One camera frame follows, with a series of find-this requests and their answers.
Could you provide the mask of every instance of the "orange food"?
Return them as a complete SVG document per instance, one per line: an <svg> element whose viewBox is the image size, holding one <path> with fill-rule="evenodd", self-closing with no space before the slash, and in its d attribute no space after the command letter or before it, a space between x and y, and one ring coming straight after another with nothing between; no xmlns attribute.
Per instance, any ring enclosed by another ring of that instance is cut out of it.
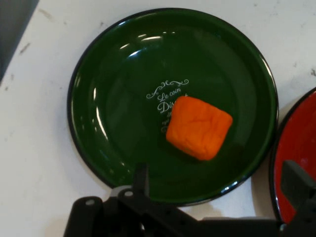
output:
<svg viewBox="0 0 316 237"><path fill-rule="evenodd" d="M226 112L199 99L180 96L172 108L166 138L183 152L210 160L220 150L232 123Z"/></svg>

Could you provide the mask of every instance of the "white table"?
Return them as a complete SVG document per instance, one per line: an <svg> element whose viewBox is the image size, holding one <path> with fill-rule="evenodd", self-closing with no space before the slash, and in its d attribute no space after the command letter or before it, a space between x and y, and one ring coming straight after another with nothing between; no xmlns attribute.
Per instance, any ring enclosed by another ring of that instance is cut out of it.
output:
<svg viewBox="0 0 316 237"><path fill-rule="evenodd" d="M69 80L99 33L160 7L204 11L245 33L271 67L281 117L316 86L315 0L41 0L0 87L0 236L62 236L77 198L107 199L110 189L81 161L68 131ZM273 217L267 170L265 160L229 194L183 209L198 219Z"/></svg>

